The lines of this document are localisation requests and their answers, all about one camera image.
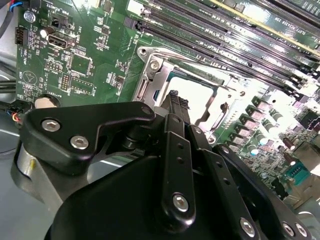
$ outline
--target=screw hole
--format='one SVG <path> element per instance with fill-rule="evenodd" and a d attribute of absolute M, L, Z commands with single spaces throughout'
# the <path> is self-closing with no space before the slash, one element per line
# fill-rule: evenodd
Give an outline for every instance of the screw hole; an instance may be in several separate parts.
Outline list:
<path fill-rule="evenodd" d="M 222 164 L 220 162 L 218 162 L 218 161 L 216 162 L 216 164 L 218 165 L 219 168 L 223 167 Z"/>
<path fill-rule="evenodd" d="M 178 163 L 180 164 L 184 164 L 185 161 L 181 158 L 181 157 L 177 157 L 176 160 L 178 161 Z"/>
<path fill-rule="evenodd" d="M 227 184 L 227 185 L 231 185 L 231 183 L 229 182 L 229 180 L 228 180 L 228 179 L 224 178 L 224 179 L 223 179 L 223 181 L 225 182 L 225 184 Z"/>
<path fill-rule="evenodd" d="M 140 54 L 141 55 L 146 55 L 147 54 L 147 50 L 145 50 L 144 48 L 142 48 L 141 50 L 140 50 Z"/>
<path fill-rule="evenodd" d="M 142 111 L 145 113 L 145 114 L 151 114 L 151 110 L 145 106 L 142 107 Z"/>

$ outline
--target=black mechanical arm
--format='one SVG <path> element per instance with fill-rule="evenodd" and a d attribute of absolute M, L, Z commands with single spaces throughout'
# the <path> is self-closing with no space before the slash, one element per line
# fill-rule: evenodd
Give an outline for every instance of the black mechanical arm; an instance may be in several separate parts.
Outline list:
<path fill-rule="evenodd" d="M 304 224 L 226 145 L 210 147 L 170 94 L 34 110 L 11 169 L 55 213 L 46 240 L 311 240 Z M 144 156 L 88 184 L 90 164 Z"/>

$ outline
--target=dimm slot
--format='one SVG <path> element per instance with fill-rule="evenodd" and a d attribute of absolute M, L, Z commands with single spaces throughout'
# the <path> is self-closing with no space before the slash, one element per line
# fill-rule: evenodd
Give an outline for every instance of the dimm slot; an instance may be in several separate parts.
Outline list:
<path fill-rule="evenodd" d="M 164 3 L 161 3 L 161 2 L 158 2 L 157 3 L 159 6 L 163 7 L 163 8 L 166 8 L 166 10 L 170 10 L 172 11 L 173 13 L 176 13 L 176 14 L 179 14 L 181 15 L 182 17 L 186 18 L 186 19 L 189 19 L 191 21 L 193 21 L 194 23 L 197 23 L 199 25 L 203 25 L 205 26 L 206 28 L 210 29 L 210 30 L 213 30 L 221 35 L 224 35 L 234 41 L 240 41 L 242 42 L 243 44 L 245 44 L 243 42 L 243 39 L 244 40 L 247 40 L 249 43 L 249 46 L 247 46 L 248 48 L 251 48 L 255 51 L 258 51 L 260 52 L 262 55 L 271 55 L 272 58 L 274 59 L 277 59 L 279 62 L 281 62 L 283 65 L 287 66 L 288 68 L 292 68 L 292 69 L 296 69 L 297 67 L 300 67 L 301 66 L 301 62 L 281 53 L 281 52 L 275 52 L 275 50 L 269 46 L 266 46 L 264 45 L 263 43 L 260 43 L 254 39 L 250 40 L 250 39 L 247 39 L 247 38 L 243 38 L 242 41 L 239 40 L 239 36 L 237 34 L 234 34 L 234 33 L 231 33 L 230 34 L 230 31 L 228 32 L 228 29 L 225 29 L 225 30 L 220 30 L 219 28 L 216 28 L 215 26 L 212 25 L 212 22 L 211 24 L 208 24 L 204 21 L 201 21 L 201 20 L 198 20 L 197 18 L 193 17 L 192 15 L 194 14 L 194 12 L 189 12 L 188 14 L 174 8 L 174 7 L 171 7 L 167 4 L 164 4 Z"/>
<path fill-rule="evenodd" d="M 278 45 L 278 46 L 286 49 L 287 51 L 290 51 L 290 52 L 296 54 L 296 55 L 297 55 L 298 57 L 300 57 L 300 58 L 305 58 L 305 59 L 308 59 L 308 60 L 310 60 L 310 61 L 313 61 L 314 64 L 315 64 L 315 62 L 317 61 L 317 59 L 310 58 L 309 55 L 305 55 L 304 53 L 301 53 L 301 52 L 300 52 L 299 50 L 297 50 L 296 48 L 291 47 L 291 46 L 288 46 L 287 44 L 285 44 L 285 43 L 283 43 L 283 42 L 281 42 L 281 41 L 278 41 L 278 40 L 270 37 L 269 35 L 267 35 L 267 34 L 264 33 L 263 31 L 259 31 L 257 28 L 249 27 L 249 26 L 247 26 L 245 23 L 240 22 L 240 21 L 238 21 L 238 20 L 236 20 L 236 19 L 234 19 L 234 18 L 226 15 L 225 13 L 222 13 L 222 12 L 220 12 L 220 11 L 217 11 L 217 10 L 215 10 L 215 9 L 213 9 L 213 8 L 205 5 L 205 4 L 203 4 L 202 2 L 199 2 L 199 1 L 197 1 L 197 0 L 186 0 L 186 1 L 189 2 L 189 3 L 191 3 L 191 4 L 194 4 L 194 5 L 198 6 L 199 8 L 202 8 L 202 9 L 206 10 L 206 11 L 209 12 L 210 14 L 216 15 L 216 16 L 218 16 L 219 18 L 222 18 L 222 19 L 224 19 L 224 20 L 226 20 L 226 21 L 232 22 L 232 23 L 234 23 L 235 25 L 238 25 L 239 27 L 241 27 L 241 28 L 243 28 L 243 29 L 245 29 L 245 30 L 251 31 L 252 33 L 258 35 L 259 37 L 265 38 L 265 39 L 267 39 L 268 41 L 272 42 L 273 44 Z"/>
<path fill-rule="evenodd" d="M 313 23 L 315 26 L 320 28 L 320 19 L 310 12 L 294 5 L 293 3 L 286 0 L 271 0 L 275 5 L 282 6 L 283 8 L 288 9 L 299 14 L 305 21 Z"/>
<path fill-rule="evenodd" d="M 317 36 L 320 36 L 320 29 L 309 22 L 287 12 L 286 10 L 274 5 L 273 3 L 267 1 L 267 0 L 252 0 L 254 3 L 259 5 L 260 7 L 269 9 L 272 13 L 277 14 L 289 22 L 292 22 L 293 24 L 296 24 L 297 26 L 308 30 L 312 34 L 316 34 Z"/>
<path fill-rule="evenodd" d="M 202 31 L 198 30 L 195 27 L 192 27 L 192 26 L 185 24 L 184 22 L 178 21 L 178 20 L 174 19 L 173 17 L 164 15 L 163 13 L 158 12 L 156 10 L 152 10 L 151 13 L 152 12 L 153 12 L 153 15 L 156 15 L 156 17 L 150 16 L 151 18 L 153 18 L 153 20 L 156 20 L 157 22 L 160 22 L 163 25 L 169 25 L 169 26 L 170 26 L 170 24 L 178 25 L 178 27 L 181 27 L 180 31 L 185 32 L 186 30 L 189 30 L 188 32 L 186 32 L 186 34 L 194 36 L 195 38 L 199 38 L 199 40 L 201 42 L 204 42 L 207 45 L 213 45 L 213 43 L 211 42 L 211 41 L 213 41 L 215 43 L 214 45 L 216 48 L 223 49 L 224 51 L 225 51 L 225 49 L 228 49 L 228 50 L 226 50 L 226 52 L 229 52 L 229 54 L 232 54 L 240 59 L 242 57 L 243 61 L 246 61 L 249 63 L 255 62 L 258 65 L 263 65 L 263 67 L 261 67 L 261 66 L 259 66 L 259 67 L 264 69 L 265 71 L 272 73 L 273 75 L 277 76 L 280 79 L 286 79 L 292 75 L 292 72 L 290 72 L 290 71 L 287 71 L 283 68 L 275 66 L 275 65 L 265 61 L 264 59 L 256 57 L 255 55 L 252 55 L 244 50 L 237 49 L 234 46 L 232 46 L 231 44 L 228 44 L 228 43 L 224 42 L 223 40 L 220 40 L 214 36 L 206 34 Z"/>
<path fill-rule="evenodd" d="M 238 72 L 240 71 L 240 73 L 242 75 L 250 75 L 252 78 L 257 78 L 257 80 L 272 86 L 276 89 L 283 89 L 284 84 L 282 82 L 279 82 L 269 76 L 263 75 L 255 70 L 252 70 L 250 68 L 247 68 L 239 63 L 234 63 L 231 62 L 230 59 L 225 58 L 221 55 L 218 56 L 218 54 L 209 51 L 203 47 L 199 47 L 199 46 L 195 46 L 192 42 L 189 42 L 183 38 L 179 38 L 173 34 L 171 34 L 168 31 L 159 29 L 149 23 L 146 23 L 145 26 L 143 27 L 144 32 L 145 33 L 149 33 L 154 35 L 155 37 L 158 37 L 160 39 L 163 39 L 173 45 L 177 45 L 180 48 L 185 48 L 188 51 L 194 53 L 195 55 L 199 55 L 200 57 L 204 58 L 204 59 L 209 59 L 212 63 L 217 63 L 221 66 L 226 66 L 227 68 Z"/>

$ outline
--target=green circuit board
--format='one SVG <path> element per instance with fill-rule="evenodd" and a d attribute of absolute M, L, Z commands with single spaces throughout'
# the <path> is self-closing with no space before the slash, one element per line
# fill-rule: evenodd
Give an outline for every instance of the green circuit board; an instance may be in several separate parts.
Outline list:
<path fill-rule="evenodd" d="M 296 24 L 283 13 L 263 8 L 258 1 L 262 0 L 223 3 L 318 52 L 318 32 L 301 27 L 305 23 Z M 32 9 L 36 19 L 33 23 L 24 19 L 25 11 L 19 9 L 19 29 L 27 31 L 27 40 L 22 39 L 17 50 L 18 99 L 34 103 L 48 94 L 56 97 L 62 107 L 131 101 L 145 65 L 137 54 L 138 48 L 165 47 L 203 64 L 250 77 L 240 82 L 246 97 L 232 104 L 215 131 L 217 143 L 230 140 L 253 98 L 268 101 L 275 89 L 282 88 L 292 76 L 310 81 L 302 69 L 319 68 L 316 55 L 239 18 L 233 11 L 218 8 L 210 0 L 43 0 L 40 8 Z M 43 37 L 42 30 L 48 29 L 55 33 Z M 50 39 L 54 34 L 67 39 L 68 46 L 57 46 L 58 42 Z M 184 67 L 210 82 L 225 81 L 190 65 Z M 290 117 L 299 121 L 308 109 L 320 111 L 314 92 L 309 102 L 291 109 Z M 280 112 L 287 106 L 274 105 Z M 258 175 L 266 173 L 264 181 L 270 185 L 288 170 L 278 150 L 282 143 L 277 137 L 272 147 L 259 146 L 254 135 L 237 153 Z M 280 136 L 298 137 L 300 144 L 311 142 L 315 135 L 305 129 L 295 132 L 288 126 Z M 257 145 L 258 157 L 248 153 L 249 143 Z"/>

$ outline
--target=black cable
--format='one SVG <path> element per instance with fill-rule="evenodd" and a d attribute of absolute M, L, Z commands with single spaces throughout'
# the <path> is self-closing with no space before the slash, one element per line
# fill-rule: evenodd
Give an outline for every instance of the black cable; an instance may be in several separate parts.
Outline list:
<path fill-rule="evenodd" d="M 15 94 L 16 87 L 0 87 L 0 94 Z"/>
<path fill-rule="evenodd" d="M 0 62 L 0 71 L 4 72 L 12 77 L 16 77 L 16 71 L 10 69 L 6 65 L 1 64 L 1 62 Z"/>
<path fill-rule="evenodd" d="M 17 85 L 15 80 L 0 81 L 0 87 L 15 87 Z"/>
<path fill-rule="evenodd" d="M 14 16 L 13 12 L 11 12 L 11 11 L 6 12 L 4 21 L 3 21 L 2 25 L 0 26 L 0 39 L 5 34 L 9 24 L 11 23 L 13 16 Z"/>

